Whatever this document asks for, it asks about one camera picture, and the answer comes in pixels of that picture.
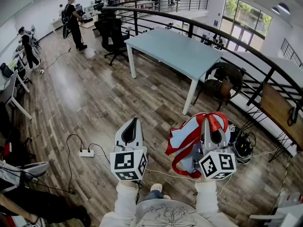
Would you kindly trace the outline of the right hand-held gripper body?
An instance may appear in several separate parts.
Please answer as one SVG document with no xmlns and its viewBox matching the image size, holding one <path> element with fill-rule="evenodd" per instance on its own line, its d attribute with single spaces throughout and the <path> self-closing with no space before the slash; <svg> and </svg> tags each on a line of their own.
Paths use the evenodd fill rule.
<svg viewBox="0 0 303 227">
<path fill-rule="evenodd" d="M 230 147 L 211 150 L 194 147 L 194 178 L 222 180 L 236 172 L 235 154 Z"/>
</svg>

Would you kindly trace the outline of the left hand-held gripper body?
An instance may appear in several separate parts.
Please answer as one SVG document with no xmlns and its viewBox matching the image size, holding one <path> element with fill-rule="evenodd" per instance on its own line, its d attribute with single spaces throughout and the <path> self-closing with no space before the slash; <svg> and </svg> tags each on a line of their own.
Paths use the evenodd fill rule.
<svg viewBox="0 0 303 227">
<path fill-rule="evenodd" d="M 111 172 L 119 181 L 142 180 L 148 163 L 147 148 L 110 153 Z"/>
</svg>

